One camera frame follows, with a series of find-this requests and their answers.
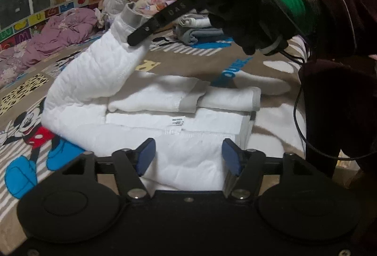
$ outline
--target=maroon sleeve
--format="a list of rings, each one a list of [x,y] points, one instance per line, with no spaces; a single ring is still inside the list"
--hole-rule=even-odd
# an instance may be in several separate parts
[[[323,34],[327,54],[342,57],[377,53],[377,0],[320,0],[320,3],[326,20]]]

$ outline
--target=blue gripper pad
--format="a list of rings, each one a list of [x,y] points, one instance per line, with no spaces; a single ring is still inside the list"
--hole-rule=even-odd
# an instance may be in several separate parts
[[[240,163],[243,151],[231,139],[227,138],[222,142],[221,153],[230,172],[235,176],[240,176],[243,170]]]
[[[139,153],[138,163],[136,164],[136,173],[139,176],[142,176],[156,155],[156,141],[153,138],[148,138],[135,150],[135,152]]]

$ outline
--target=metal screw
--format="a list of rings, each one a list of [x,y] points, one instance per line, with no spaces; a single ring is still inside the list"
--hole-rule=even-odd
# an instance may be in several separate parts
[[[243,200],[247,199],[250,196],[250,191],[244,189],[236,189],[232,191],[231,195],[235,199]]]
[[[183,199],[186,203],[192,203],[194,201],[194,198],[184,198]]]
[[[127,194],[130,198],[142,199],[147,195],[147,192],[144,189],[135,188],[128,191]]]
[[[342,250],[339,252],[339,256],[351,256],[350,250]]]
[[[27,256],[39,256],[39,252],[37,250],[31,249],[28,250],[26,253]]]

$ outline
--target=black glove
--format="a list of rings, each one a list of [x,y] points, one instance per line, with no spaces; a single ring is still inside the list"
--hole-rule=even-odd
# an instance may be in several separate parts
[[[258,49],[269,56],[286,48],[295,35],[295,27],[280,7],[285,8],[280,0],[224,0],[209,4],[209,18],[247,55]]]

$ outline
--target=pink blanket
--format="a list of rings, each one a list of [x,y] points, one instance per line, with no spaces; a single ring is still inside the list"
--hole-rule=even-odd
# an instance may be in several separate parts
[[[0,88],[58,50],[88,39],[96,23],[94,11],[87,8],[51,17],[40,34],[0,52]]]

